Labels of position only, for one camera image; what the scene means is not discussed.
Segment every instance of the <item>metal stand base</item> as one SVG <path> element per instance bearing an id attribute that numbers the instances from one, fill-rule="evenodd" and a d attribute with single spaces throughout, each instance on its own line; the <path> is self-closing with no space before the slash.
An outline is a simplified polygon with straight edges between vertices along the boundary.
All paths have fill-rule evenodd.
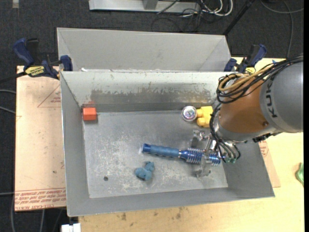
<path id="1" fill-rule="evenodd" d="M 158 1 L 154 9 L 145 9 L 143 0 L 89 0 L 89 8 L 102 11 L 160 12 L 171 3 L 171 1 Z M 165 12 L 182 13 L 186 10 L 187 13 L 191 13 L 189 9 L 199 10 L 199 5 L 195 2 L 176 2 Z"/>

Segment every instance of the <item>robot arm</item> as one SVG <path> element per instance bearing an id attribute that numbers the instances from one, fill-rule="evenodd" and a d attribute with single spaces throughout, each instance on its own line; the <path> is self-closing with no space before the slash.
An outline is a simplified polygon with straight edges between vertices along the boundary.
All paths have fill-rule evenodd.
<path id="1" fill-rule="evenodd" d="M 303 131 L 303 56 L 264 67 L 257 75 L 231 74 L 217 89 L 216 133 L 232 143 Z"/>
<path id="2" fill-rule="evenodd" d="M 200 163 L 195 174 L 204 176 L 209 173 L 205 170 L 209 163 L 234 163 L 240 157 L 237 143 L 303 131 L 303 55 L 267 65 L 250 75 L 226 75 L 220 78 L 216 92 L 218 102 L 210 116 L 210 134 L 201 130 L 194 136 L 198 141 L 208 140 L 203 150 L 146 145 L 143 152 Z M 182 116 L 192 121 L 199 117 L 197 111 L 187 106 Z"/>

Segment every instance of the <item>round metal object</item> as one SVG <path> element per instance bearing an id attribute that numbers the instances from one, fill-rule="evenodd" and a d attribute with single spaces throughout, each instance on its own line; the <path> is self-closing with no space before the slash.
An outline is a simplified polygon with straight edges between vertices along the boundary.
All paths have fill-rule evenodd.
<path id="1" fill-rule="evenodd" d="M 186 106 L 182 110 L 182 117 L 185 121 L 193 121 L 197 118 L 197 110 L 193 106 Z"/>

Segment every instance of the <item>yellow object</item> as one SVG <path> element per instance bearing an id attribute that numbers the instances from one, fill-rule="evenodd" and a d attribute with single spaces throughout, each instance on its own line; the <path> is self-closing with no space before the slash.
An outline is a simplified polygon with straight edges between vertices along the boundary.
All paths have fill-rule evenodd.
<path id="1" fill-rule="evenodd" d="M 212 106 L 202 106 L 200 109 L 197 109 L 197 124 L 202 127 L 209 127 L 211 114 Z"/>
<path id="2" fill-rule="evenodd" d="M 31 76 L 36 76 L 36 75 L 39 75 L 39 74 L 42 74 L 44 73 L 44 66 L 37 66 L 37 65 L 33 65 L 33 66 L 30 66 L 28 69 L 25 70 L 25 72 Z"/>

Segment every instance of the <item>blue clamp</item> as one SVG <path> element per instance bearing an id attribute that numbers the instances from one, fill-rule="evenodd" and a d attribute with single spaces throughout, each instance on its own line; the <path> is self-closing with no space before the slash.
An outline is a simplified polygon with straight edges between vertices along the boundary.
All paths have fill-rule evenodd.
<path id="1" fill-rule="evenodd" d="M 237 64 L 237 60 L 234 59 L 234 58 L 231 58 L 227 62 L 226 66 L 224 68 L 224 72 L 232 72 L 234 70 L 234 67 L 236 66 L 236 64 Z"/>
<path id="2" fill-rule="evenodd" d="M 54 79 L 59 78 L 59 72 L 53 68 L 53 64 L 63 64 L 63 67 L 65 71 L 72 71 L 73 65 L 70 57 L 68 55 L 64 55 L 60 57 L 59 61 L 56 61 L 54 63 L 50 63 L 49 59 L 48 61 L 43 60 L 41 63 L 36 63 L 38 60 L 35 61 L 35 59 L 38 59 L 37 56 L 37 46 L 38 46 L 38 40 L 28 40 L 26 41 L 25 38 L 19 39 L 15 42 L 13 45 L 13 50 L 16 53 L 16 55 L 26 62 L 26 65 L 24 66 L 24 73 L 31 76 L 31 77 L 51 77 Z"/>
<path id="3" fill-rule="evenodd" d="M 260 61 L 267 53 L 266 47 L 262 44 L 253 44 L 250 48 L 247 57 L 243 58 L 239 65 L 238 72 L 245 73 L 248 66 L 254 67 L 258 61 Z"/>

